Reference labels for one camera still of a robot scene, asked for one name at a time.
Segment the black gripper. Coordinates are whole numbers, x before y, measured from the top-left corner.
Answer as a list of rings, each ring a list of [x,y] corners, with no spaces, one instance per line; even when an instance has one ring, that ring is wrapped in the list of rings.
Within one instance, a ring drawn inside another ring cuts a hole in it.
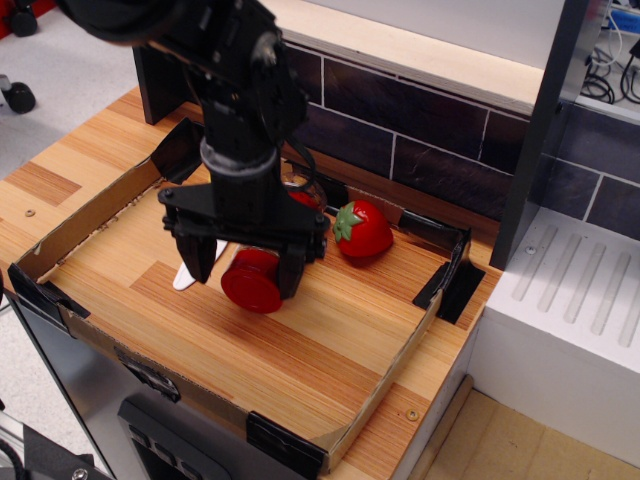
[[[293,298],[306,263],[325,256],[328,218],[289,196],[276,152],[260,166],[233,171],[217,163],[209,173],[208,183],[169,187],[158,195],[166,208],[164,228],[189,274],[208,281],[218,240],[276,250],[280,298]]]

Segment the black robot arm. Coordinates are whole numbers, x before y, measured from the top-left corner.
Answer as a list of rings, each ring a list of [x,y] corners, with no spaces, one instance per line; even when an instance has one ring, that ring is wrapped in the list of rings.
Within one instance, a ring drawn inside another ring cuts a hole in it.
[[[63,1],[92,36],[162,52],[184,69],[204,120],[208,183],[158,196],[191,276],[205,282],[227,240],[278,253],[277,285],[293,297],[307,264],[323,257],[328,219],[285,187],[281,149],[295,143],[307,98],[287,61],[274,15],[257,1]]]

